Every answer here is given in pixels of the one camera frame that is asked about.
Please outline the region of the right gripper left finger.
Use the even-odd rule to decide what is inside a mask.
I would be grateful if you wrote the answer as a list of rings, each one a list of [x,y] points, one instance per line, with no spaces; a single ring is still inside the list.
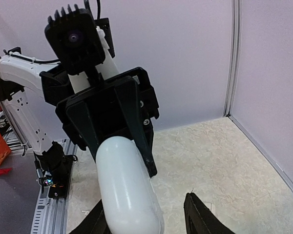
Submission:
[[[100,200],[90,211],[86,218],[69,234],[110,234],[103,210],[103,203]]]

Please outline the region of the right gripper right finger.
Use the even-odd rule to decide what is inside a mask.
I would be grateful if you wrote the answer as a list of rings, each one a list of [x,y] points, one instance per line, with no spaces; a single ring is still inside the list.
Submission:
[[[186,194],[184,213],[187,234],[234,234],[195,193]]]

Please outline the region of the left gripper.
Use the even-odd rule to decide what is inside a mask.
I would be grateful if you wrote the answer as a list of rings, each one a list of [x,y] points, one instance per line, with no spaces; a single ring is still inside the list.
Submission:
[[[159,104],[145,69],[136,67],[76,94],[61,66],[40,76],[44,99],[56,107],[63,130],[82,150],[89,149],[94,161],[104,140],[126,137],[134,140],[149,176],[157,175],[153,127],[144,121],[159,117]]]

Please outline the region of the white oval charging case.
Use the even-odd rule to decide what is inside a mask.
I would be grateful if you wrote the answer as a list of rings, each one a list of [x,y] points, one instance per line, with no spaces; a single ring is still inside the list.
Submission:
[[[122,136],[105,140],[96,153],[105,219],[113,234],[162,234],[163,213],[142,156]]]

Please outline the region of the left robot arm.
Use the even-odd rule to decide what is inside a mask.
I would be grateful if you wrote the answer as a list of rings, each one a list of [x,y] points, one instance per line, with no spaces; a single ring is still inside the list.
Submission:
[[[23,57],[18,47],[0,57],[0,101],[33,148],[38,182],[49,188],[50,198],[67,196],[77,158],[49,138],[29,107],[25,89],[36,90],[55,106],[63,130],[82,150],[96,155],[106,139],[126,137],[137,145],[149,176],[157,174],[151,119],[159,117],[159,105],[146,70],[136,67],[107,80],[90,70],[86,79],[90,87],[74,92],[59,62],[37,63]]]

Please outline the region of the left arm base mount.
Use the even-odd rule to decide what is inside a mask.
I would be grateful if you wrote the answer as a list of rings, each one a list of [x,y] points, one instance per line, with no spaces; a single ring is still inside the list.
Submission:
[[[35,167],[41,192],[49,188],[49,198],[66,198],[71,176],[72,165],[78,161],[76,155],[64,154],[63,147],[53,141],[48,151],[41,155],[34,154]]]

